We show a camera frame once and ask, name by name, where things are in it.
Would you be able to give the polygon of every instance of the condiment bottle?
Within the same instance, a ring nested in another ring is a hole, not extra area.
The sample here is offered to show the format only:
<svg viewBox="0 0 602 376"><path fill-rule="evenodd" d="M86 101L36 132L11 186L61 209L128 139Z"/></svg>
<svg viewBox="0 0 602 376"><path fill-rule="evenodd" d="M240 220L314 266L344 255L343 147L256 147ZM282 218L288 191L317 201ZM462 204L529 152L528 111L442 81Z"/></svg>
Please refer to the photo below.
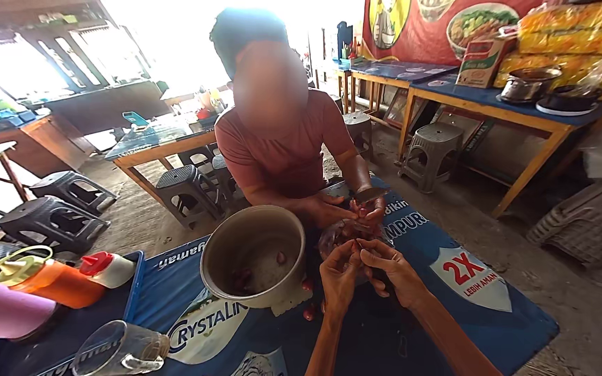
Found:
<svg viewBox="0 0 602 376"><path fill-rule="evenodd" d="M122 286L136 271L136 264L126 258L108 252L97 252L82 257L80 272L90 280L108 288Z"/></svg>
<svg viewBox="0 0 602 376"><path fill-rule="evenodd" d="M46 250L48 256L23 256L11 260L28 250ZM0 283L11 290L43 296L70 308L87 307L101 298L104 286L51 257L52 249L46 245L32 245L11 253L0 260Z"/></svg>

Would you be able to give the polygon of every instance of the man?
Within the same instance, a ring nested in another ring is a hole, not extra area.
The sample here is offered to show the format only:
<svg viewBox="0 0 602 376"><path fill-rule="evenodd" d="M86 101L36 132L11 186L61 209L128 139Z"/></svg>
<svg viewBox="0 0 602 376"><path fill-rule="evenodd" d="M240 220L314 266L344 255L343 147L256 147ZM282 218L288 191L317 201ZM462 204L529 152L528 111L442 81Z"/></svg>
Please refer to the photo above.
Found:
<svg viewBox="0 0 602 376"><path fill-rule="evenodd" d="M361 249L360 252L352 251L355 242ZM377 251L382 257L369 250ZM379 268L387 273L399 303L413 312L457 376L501 375L466 336L443 304L427 290L401 252L379 240L368 242L357 239L336 247L320 266L325 314L306 376L333 375L342 320L355 292L357 270L362 265L378 295L382 297L389 296L389 293L385 291L382 281L372 277L371 268Z"/></svg>
<svg viewBox="0 0 602 376"><path fill-rule="evenodd" d="M319 193L326 186L322 143L353 191L371 187L369 168L336 104L328 94L308 89L282 21L268 11L227 8L210 36L232 79L236 104L219 117L215 137L247 201L284 207L318 227L341 219L379 224L383 199L360 218L335 206L343 197Z"/></svg>

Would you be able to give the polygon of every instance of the red banner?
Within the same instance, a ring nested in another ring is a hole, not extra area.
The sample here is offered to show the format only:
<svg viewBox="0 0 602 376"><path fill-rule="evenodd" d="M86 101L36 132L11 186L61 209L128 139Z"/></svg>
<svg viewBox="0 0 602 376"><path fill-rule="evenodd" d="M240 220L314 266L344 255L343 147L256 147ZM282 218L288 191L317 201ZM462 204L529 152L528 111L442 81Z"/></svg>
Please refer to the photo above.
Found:
<svg viewBox="0 0 602 376"><path fill-rule="evenodd" d="M366 0L368 59L459 65L469 41L512 25L542 0Z"/></svg>

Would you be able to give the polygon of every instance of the knife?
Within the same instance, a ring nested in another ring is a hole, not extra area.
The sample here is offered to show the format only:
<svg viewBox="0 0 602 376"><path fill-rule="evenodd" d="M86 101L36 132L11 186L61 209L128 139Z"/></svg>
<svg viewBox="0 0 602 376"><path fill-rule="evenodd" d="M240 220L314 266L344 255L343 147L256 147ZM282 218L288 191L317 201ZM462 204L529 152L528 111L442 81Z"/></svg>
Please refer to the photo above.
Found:
<svg viewBox="0 0 602 376"><path fill-rule="evenodd" d="M355 193L351 199L355 200L357 205L361 205L363 203L369 202L371 200L375 200L377 198L383 197L387 193L389 193L391 189L389 188L380 188L380 187L371 187L368 189L364 189L359 193Z"/></svg>

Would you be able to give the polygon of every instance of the hand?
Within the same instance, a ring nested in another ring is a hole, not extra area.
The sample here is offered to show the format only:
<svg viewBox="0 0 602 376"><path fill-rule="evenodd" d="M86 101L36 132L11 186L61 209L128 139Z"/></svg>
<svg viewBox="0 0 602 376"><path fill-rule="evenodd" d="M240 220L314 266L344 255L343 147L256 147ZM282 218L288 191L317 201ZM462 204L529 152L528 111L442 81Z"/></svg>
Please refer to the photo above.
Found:
<svg viewBox="0 0 602 376"><path fill-rule="evenodd" d="M383 222L385 217L385 199L378 197L361 205L357 205L355 200L352 200L350 209L359 215L357 222L364 226L376 227Z"/></svg>
<svg viewBox="0 0 602 376"><path fill-rule="evenodd" d="M387 273L387 277L394 285L394 291L399 298L399 303L408 309L412 309L415 304L428 293L424 282L418 277L408 261L403 258L401 252L389 247L379 240L367 241L364 239L356 240L362 247L360 252L361 261L366 265L364 273L371 281L375 292L382 297L389 296L385 291L385 284L373 278L371 268L382 269ZM376 256L368 250L375 250L381 257Z"/></svg>
<svg viewBox="0 0 602 376"><path fill-rule="evenodd" d="M343 201L345 201L345 197L332 197L324 193L317 193L301 199L299 211L303 219L313 222L317 227L325 228L341 219L356 219L358 217L352 211L334 206Z"/></svg>
<svg viewBox="0 0 602 376"><path fill-rule="evenodd" d="M340 320L355 294L355 278L361 266L359 253L353 250L354 244L355 240L350 240L334 248L320 265L325 314Z"/></svg>

